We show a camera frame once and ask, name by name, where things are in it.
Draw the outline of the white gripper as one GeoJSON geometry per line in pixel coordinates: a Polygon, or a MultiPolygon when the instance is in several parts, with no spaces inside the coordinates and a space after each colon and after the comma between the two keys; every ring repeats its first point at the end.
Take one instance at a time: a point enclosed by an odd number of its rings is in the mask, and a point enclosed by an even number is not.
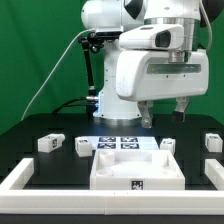
{"type": "Polygon", "coordinates": [[[153,102],[177,98],[175,122],[185,120],[190,103],[186,96],[203,95],[208,89],[209,63],[204,50],[190,54],[186,63],[169,63],[167,51],[123,51],[117,62],[116,93],[138,103],[142,127],[151,128],[153,102]]]}

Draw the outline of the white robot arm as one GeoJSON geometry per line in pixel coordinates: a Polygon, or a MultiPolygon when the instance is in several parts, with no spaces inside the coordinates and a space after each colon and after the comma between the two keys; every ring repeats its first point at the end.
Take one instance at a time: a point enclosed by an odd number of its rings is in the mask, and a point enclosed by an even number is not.
{"type": "Polygon", "coordinates": [[[208,89],[199,29],[223,10],[224,0],[87,0],[81,18],[92,31],[90,49],[105,50],[94,118],[110,125],[140,119],[149,128],[153,102],[174,98],[173,117],[182,121],[189,98],[208,89]]]}

